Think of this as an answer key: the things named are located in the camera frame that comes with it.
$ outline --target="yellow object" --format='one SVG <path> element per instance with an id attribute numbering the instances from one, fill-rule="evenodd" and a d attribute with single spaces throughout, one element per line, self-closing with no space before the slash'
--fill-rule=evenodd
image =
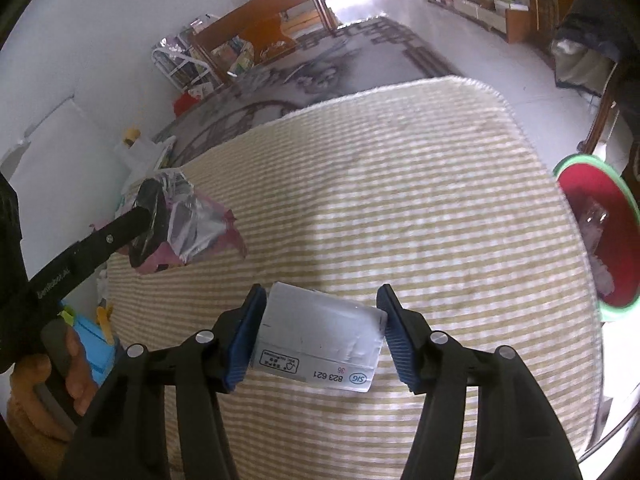
<path id="1" fill-rule="evenodd" d="M 104 307 L 99 306 L 95 310 L 95 315 L 98 319 L 98 325 L 100 325 L 102 334 L 104 335 L 104 340 L 108 344 L 113 345 L 113 332 L 111 331 L 111 323 L 109 322 L 109 318 L 107 316 L 107 310 Z"/>
<path id="2" fill-rule="evenodd" d="M 140 130 L 137 128 L 128 128 L 123 136 L 122 142 L 124 142 L 127 146 L 133 146 L 133 143 L 136 142 L 138 137 L 141 135 Z"/>

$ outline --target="silver screw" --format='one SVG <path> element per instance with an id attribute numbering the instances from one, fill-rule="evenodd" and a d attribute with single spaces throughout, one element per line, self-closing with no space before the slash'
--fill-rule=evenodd
<path id="1" fill-rule="evenodd" d="M 145 347 L 139 344 L 131 345 L 127 348 L 127 355 L 129 357 L 139 357 L 145 352 Z"/>
<path id="2" fill-rule="evenodd" d="M 498 354 L 500 354 L 505 359 L 513 359 L 516 357 L 516 351 L 510 346 L 501 346 L 498 350 Z"/>
<path id="3" fill-rule="evenodd" d="M 211 330 L 203 330 L 202 332 L 198 332 L 196 334 L 196 341 L 202 344 L 213 341 L 213 332 Z"/>
<path id="4" fill-rule="evenodd" d="M 444 332 L 431 332 L 430 339 L 436 343 L 436 345 L 444 345 L 449 340 L 449 336 Z"/>

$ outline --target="finger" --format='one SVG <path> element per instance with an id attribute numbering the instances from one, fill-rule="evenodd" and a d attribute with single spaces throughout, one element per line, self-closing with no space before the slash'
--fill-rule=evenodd
<path id="1" fill-rule="evenodd" d="M 78 334 L 71 327 L 66 333 L 66 349 L 71 355 L 71 365 L 66 375 L 65 386 L 69 395 L 75 400 L 81 399 L 85 390 L 93 382 L 91 367 L 86 360 L 84 347 Z"/>
<path id="2" fill-rule="evenodd" d="M 32 355 L 16 363 L 10 377 L 11 396 L 40 433 L 68 442 L 71 435 L 60 426 L 40 401 L 33 387 L 43 383 L 51 373 L 46 355 Z"/>
<path id="3" fill-rule="evenodd" d="M 86 413 L 89 404 L 94 400 L 95 393 L 98 391 L 98 385 L 95 381 L 91 381 L 91 383 L 85 388 L 82 397 L 76 399 L 74 401 L 74 408 L 79 415 L 84 415 Z"/>

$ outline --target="white tiled floor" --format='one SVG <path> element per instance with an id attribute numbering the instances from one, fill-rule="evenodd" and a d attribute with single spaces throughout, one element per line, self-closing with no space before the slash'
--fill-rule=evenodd
<path id="1" fill-rule="evenodd" d="M 447 59 L 462 75 L 488 83 L 513 107 L 516 119 L 549 170 L 567 155 L 575 153 L 591 126 L 596 105 L 577 92 L 558 89 L 554 72 L 526 44 L 507 44 L 497 34 L 446 9 L 423 0 L 328 0 L 343 23 L 381 13 L 407 25 Z M 607 143 L 607 162 L 619 172 L 626 166 L 631 132 L 618 120 Z M 638 397 L 632 391 L 640 383 L 640 368 L 628 366 L 636 350 L 629 333 L 637 333 L 640 314 L 626 321 L 608 323 L 603 332 L 606 396 L 614 397 L 606 432 L 622 420 Z M 585 461 L 585 480 L 597 478 L 622 444 L 624 432 L 612 439 L 602 452 Z"/>
<path id="2" fill-rule="evenodd" d="M 343 23 L 381 13 L 407 25 L 462 75 L 485 82 L 513 107 L 518 122 L 552 170 L 585 139 L 594 107 L 577 92 L 556 88 L 554 72 L 526 44 L 507 44 L 472 21 L 423 0 L 328 0 Z M 631 135 L 619 121 L 607 145 L 607 161 L 626 165 Z"/>

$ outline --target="gray patterned rug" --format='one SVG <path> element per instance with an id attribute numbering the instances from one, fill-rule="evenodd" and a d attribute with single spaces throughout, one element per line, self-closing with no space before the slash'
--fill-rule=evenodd
<path id="1" fill-rule="evenodd" d="M 170 165 L 181 166 L 254 126 L 315 103 L 457 74 L 410 29 L 386 17 L 351 23 L 334 36 L 318 30 L 298 42 L 294 53 L 254 67 L 157 134 L 155 142 L 177 137 Z"/>

